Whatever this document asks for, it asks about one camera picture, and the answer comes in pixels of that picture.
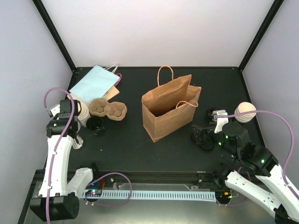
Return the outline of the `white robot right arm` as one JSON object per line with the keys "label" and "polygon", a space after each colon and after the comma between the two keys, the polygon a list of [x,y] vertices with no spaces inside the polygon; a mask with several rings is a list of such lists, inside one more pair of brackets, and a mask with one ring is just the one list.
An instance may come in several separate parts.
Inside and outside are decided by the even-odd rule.
{"label": "white robot right arm", "polygon": [[217,147],[227,160],[213,172],[215,187],[228,187],[258,204],[277,224],[299,222],[299,200],[283,179],[282,167],[266,147],[250,141],[246,128],[229,122],[215,126],[192,126],[192,140],[204,151]]}

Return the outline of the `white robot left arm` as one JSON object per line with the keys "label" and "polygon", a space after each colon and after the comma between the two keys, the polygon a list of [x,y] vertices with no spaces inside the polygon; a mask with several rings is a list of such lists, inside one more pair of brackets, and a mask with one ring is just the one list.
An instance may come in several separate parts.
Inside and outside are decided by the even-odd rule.
{"label": "white robot left arm", "polygon": [[82,111],[78,100],[61,100],[52,109],[53,119],[46,126],[48,157],[43,182],[29,203],[30,209],[44,222],[75,219],[79,212],[79,199],[87,185],[96,186],[100,174],[91,168],[79,168],[67,181],[68,163],[72,148],[83,146],[79,136]]}

